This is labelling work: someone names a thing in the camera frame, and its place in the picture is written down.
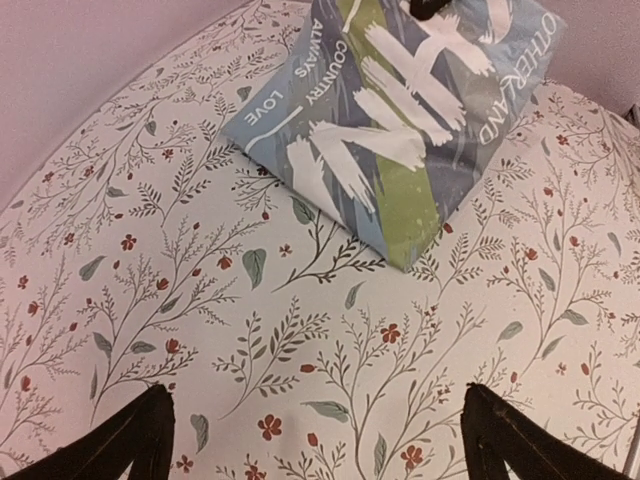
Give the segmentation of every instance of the botanical pattern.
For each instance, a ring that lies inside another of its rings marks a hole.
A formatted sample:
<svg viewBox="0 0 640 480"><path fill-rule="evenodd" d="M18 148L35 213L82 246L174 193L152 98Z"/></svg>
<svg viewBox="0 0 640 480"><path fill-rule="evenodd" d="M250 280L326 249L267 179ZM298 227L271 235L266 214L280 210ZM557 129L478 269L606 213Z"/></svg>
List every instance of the botanical pattern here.
<svg viewBox="0 0 640 480"><path fill-rule="evenodd" d="M254 1L107 102L0 216L0 476L147 386L173 478L464 478L469 381L620 468L640 134L548 83L402 274L218 134L308 6Z"/></svg>

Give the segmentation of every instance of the wall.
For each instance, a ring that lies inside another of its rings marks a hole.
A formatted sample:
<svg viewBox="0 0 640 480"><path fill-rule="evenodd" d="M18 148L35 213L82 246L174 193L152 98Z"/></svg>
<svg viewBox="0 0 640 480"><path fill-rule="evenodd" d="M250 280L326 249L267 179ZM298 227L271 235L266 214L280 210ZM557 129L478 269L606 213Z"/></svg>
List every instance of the wall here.
<svg viewBox="0 0 640 480"><path fill-rule="evenodd" d="M244 0L0 0L0 211L93 110Z"/></svg>
<svg viewBox="0 0 640 480"><path fill-rule="evenodd" d="M640 103L640 1L538 1L569 26L549 76L616 113Z"/></svg>
<svg viewBox="0 0 640 480"><path fill-rule="evenodd" d="M0 210L91 111L243 1L0 0ZM616 112L640 101L638 0L541 1L570 25L551 76Z"/></svg>

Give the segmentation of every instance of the gray leaf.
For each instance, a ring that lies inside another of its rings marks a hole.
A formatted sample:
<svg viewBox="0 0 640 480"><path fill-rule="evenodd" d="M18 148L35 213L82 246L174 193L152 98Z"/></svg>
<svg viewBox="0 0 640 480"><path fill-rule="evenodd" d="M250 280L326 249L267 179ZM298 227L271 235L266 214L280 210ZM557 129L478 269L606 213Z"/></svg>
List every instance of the gray leaf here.
<svg viewBox="0 0 640 480"><path fill-rule="evenodd" d="M349 290L349 293L347 294L347 299L344 301L344 307L347 310L350 310L356 304L356 297L358 296L358 290L360 290L360 287L363 284L364 282L360 282L357 285L354 285L353 287L351 287L351 289Z"/></svg>
<svg viewBox="0 0 640 480"><path fill-rule="evenodd" d="M308 225L316 219L316 214L309 205L296 197L291 197L293 200L293 213L302 225Z"/></svg>
<svg viewBox="0 0 640 480"><path fill-rule="evenodd" d="M102 350L105 355L107 355L107 358L111 358L111 352L113 350L111 342L98 332L93 332L93 340L96 342L98 350Z"/></svg>
<svg viewBox="0 0 640 480"><path fill-rule="evenodd" d="M378 433L378 441L376 442L376 447L373 450L373 461L374 468L373 473L376 477L380 475L382 472L382 467L384 467L384 462L387 459L387 441L384 439L382 435Z"/></svg>
<svg viewBox="0 0 640 480"><path fill-rule="evenodd" d="M553 235L553 246L557 251L562 250L562 245L560 245L560 237L558 237L558 232Z"/></svg>
<svg viewBox="0 0 640 480"><path fill-rule="evenodd" d="M618 237L616 236L616 234L613 232L609 232L607 233L607 237L609 237L609 240L611 240L611 243L613 243L613 246L616 247L616 250L618 251L618 256L622 255L622 247L620 246L620 241L618 240Z"/></svg>
<svg viewBox="0 0 640 480"><path fill-rule="evenodd" d="M498 342L500 342L501 340L511 340L513 337L522 332L523 329L524 327L520 322L511 322L498 337Z"/></svg>
<svg viewBox="0 0 640 480"><path fill-rule="evenodd" d="M542 281L544 282L544 285L547 287L547 290L549 290L550 292L555 292L556 282L554 282L553 278L551 278L551 275L549 275L547 272L545 272L541 268L539 268L538 271L540 272L540 278L542 278Z"/></svg>
<svg viewBox="0 0 640 480"><path fill-rule="evenodd" d="M584 318L583 315L579 314L578 312L576 312L575 310L571 310L570 308L568 308L561 316L560 318L566 318L567 320L569 320L571 323L573 323L574 325L578 325L578 326L583 326L583 325L588 325L589 322L587 321L586 318Z"/></svg>
<svg viewBox="0 0 640 480"><path fill-rule="evenodd" d="M547 147L547 139L546 138L542 139L542 151L544 152L544 154L547 157L551 156L551 151L549 151L549 147Z"/></svg>
<svg viewBox="0 0 640 480"><path fill-rule="evenodd" d="M311 407L323 417L334 418L340 423L347 423L349 421L349 410L337 402L304 402L302 405Z"/></svg>
<svg viewBox="0 0 640 480"><path fill-rule="evenodd" d="M127 194L124 193L119 188L116 188L116 187L107 188L107 197L109 198L118 198L118 197L126 197L126 196Z"/></svg>
<svg viewBox="0 0 640 480"><path fill-rule="evenodd" d="M11 364L11 366L9 367L9 370L7 370L7 373L4 375L4 389L7 390L9 388L9 385L11 384L11 375L13 375L13 366L15 364Z"/></svg>
<svg viewBox="0 0 640 480"><path fill-rule="evenodd" d="M93 378L91 378L91 391L89 392L89 400L93 400L96 397L98 391L98 369L93 369Z"/></svg>
<svg viewBox="0 0 640 480"><path fill-rule="evenodd" d="M123 132L124 130L126 130L127 128L129 128L131 125L133 125L133 122L131 123L127 123L126 125L123 125L121 127L117 127L116 130L118 130L119 132Z"/></svg>
<svg viewBox="0 0 640 480"><path fill-rule="evenodd" d="M209 442L209 420L204 415L193 414L190 417L191 426L196 431L196 442L198 449L196 453L200 453Z"/></svg>
<svg viewBox="0 0 640 480"><path fill-rule="evenodd" d="M549 355L551 355L553 353L553 351L558 347L558 344L560 343L560 341L563 338L564 338L564 335L562 337L556 338L549 345L547 345L547 347L542 352L542 359L543 360L546 359Z"/></svg>
<svg viewBox="0 0 640 480"><path fill-rule="evenodd" d="M149 123L147 123L144 128L147 130L147 132L149 132L150 135L153 135L154 137L156 136L156 122L154 120L151 120Z"/></svg>
<svg viewBox="0 0 640 480"><path fill-rule="evenodd" d="M238 96L240 97L240 100L242 100L243 102L247 101L247 98L249 98L249 94L251 93L251 87L240 87L238 89Z"/></svg>
<svg viewBox="0 0 640 480"><path fill-rule="evenodd" d="M251 279L251 289L254 290L262 282L264 262L267 260L267 252L263 248L249 250L242 256L242 264Z"/></svg>
<svg viewBox="0 0 640 480"><path fill-rule="evenodd" d="M182 296L182 294L178 295L175 298L172 298L171 300L169 300L167 303L163 303L162 306L158 309L158 311L160 313L167 313L170 312L171 310L173 310L173 307L176 306L176 303L178 303L178 300L180 300L180 297Z"/></svg>
<svg viewBox="0 0 640 480"><path fill-rule="evenodd" d="M105 258L107 257L105 257L104 255L100 255L91 260L84 267L82 267L78 272L80 278L85 282L91 280L91 277L93 277L93 274L96 273L96 270L98 270L98 267L102 263L102 260L104 260Z"/></svg>
<svg viewBox="0 0 640 480"><path fill-rule="evenodd" d="M135 355L140 355L141 353L151 353L156 349L153 345L147 342L143 342L142 340L138 340L133 345L131 345L131 353Z"/></svg>

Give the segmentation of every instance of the red flower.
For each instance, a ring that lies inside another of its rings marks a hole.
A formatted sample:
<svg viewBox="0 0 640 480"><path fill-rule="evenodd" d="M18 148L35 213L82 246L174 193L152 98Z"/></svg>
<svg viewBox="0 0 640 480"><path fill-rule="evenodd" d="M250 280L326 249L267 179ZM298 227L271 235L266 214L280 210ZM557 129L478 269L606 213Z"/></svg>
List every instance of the red flower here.
<svg viewBox="0 0 640 480"><path fill-rule="evenodd" d="M39 308L40 308L40 305L38 305L38 302L33 301L27 307L27 313L33 317L36 313L38 313Z"/></svg>
<svg viewBox="0 0 640 480"><path fill-rule="evenodd" d="M218 260L218 266L222 270L226 270L227 268L230 268L232 264L233 264L233 260L231 260L231 258L227 257L226 255L224 255L220 260Z"/></svg>
<svg viewBox="0 0 640 480"><path fill-rule="evenodd" d="M282 434L282 420L269 414L264 417L264 420L258 422L258 427L262 430L262 438L267 442L273 437L277 437Z"/></svg>
<svg viewBox="0 0 640 480"><path fill-rule="evenodd" d="M22 377L22 380L20 380L20 388L23 392L31 390L31 379L27 375Z"/></svg>
<svg viewBox="0 0 640 480"><path fill-rule="evenodd" d="M165 348L167 349L167 353L169 355L175 355L180 351L180 342L178 342L175 338L172 338L171 340L167 340Z"/></svg>
<svg viewBox="0 0 640 480"><path fill-rule="evenodd" d="M285 243L284 246L280 247L280 256L282 258L286 257L287 255L291 255L292 253L293 250L291 250L291 247L288 243Z"/></svg>
<svg viewBox="0 0 640 480"><path fill-rule="evenodd" d="M184 473L189 473L193 468L193 460L189 460L186 455L176 462L176 467L181 468Z"/></svg>
<svg viewBox="0 0 640 480"><path fill-rule="evenodd" d="M402 458L406 462L405 467L409 471L416 468L416 466L420 465L424 460L422 458L422 449L420 447L416 448L413 445L409 445L407 451L402 452L400 458Z"/></svg>
<svg viewBox="0 0 640 480"><path fill-rule="evenodd" d="M267 478L267 474L258 470L257 465L251 465L244 474L247 476L247 480L264 480Z"/></svg>
<svg viewBox="0 0 640 480"><path fill-rule="evenodd" d="M25 290L27 288L27 283L29 283L29 277L23 275L18 280L18 288L21 290Z"/></svg>
<svg viewBox="0 0 640 480"><path fill-rule="evenodd" d="M169 286L169 280L167 280L166 278L163 278L162 280L158 280L156 282L156 288L160 291L166 290L168 286Z"/></svg>
<svg viewBox="0 0 640 480"><path fill-rule="evenodd" d="M536 252L533 248L530 248L525 252L525 255L532 262L538 258L538 252Z"/></svg>
<svg viewBox="0 0 640 480"><path fill-rule="evenodd" d="M317 447L318 437L316 437L315 433L309 433L307 434L307 442L309 442L309 445L311 445L312 447Z"/></svg>
<svg viewBox="0 0 640 480"><path fill-rule="evenodd" d="M382 341L384 343L396 343L396 340L400 336L398 325L395 323L389 325L389 328L383 328L380 330L380 333L382 334Z"/></svg>
<svg viewBox="0 0 640 480"><path fill-rule="evenodd" d="M138 241L137 238L135 238L130 233L127 233L124 237L124 240L120 242L120 245L122 245L122 250L125 252L127 250L133 250L133 246L136 244L137 241Z"/></svg>

